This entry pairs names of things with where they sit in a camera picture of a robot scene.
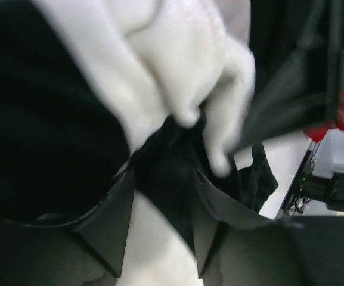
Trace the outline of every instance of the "white cloth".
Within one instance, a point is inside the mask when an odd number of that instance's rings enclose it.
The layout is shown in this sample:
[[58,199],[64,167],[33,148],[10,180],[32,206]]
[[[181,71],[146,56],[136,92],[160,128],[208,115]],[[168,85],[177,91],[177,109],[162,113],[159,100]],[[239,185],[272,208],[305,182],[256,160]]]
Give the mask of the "white cloth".
[[168,115],[184,127],[208,100],[204,143],[213,171],[230,171],[253,94],[255,63],[213,0],[32,0],[58,31],[131,151]]

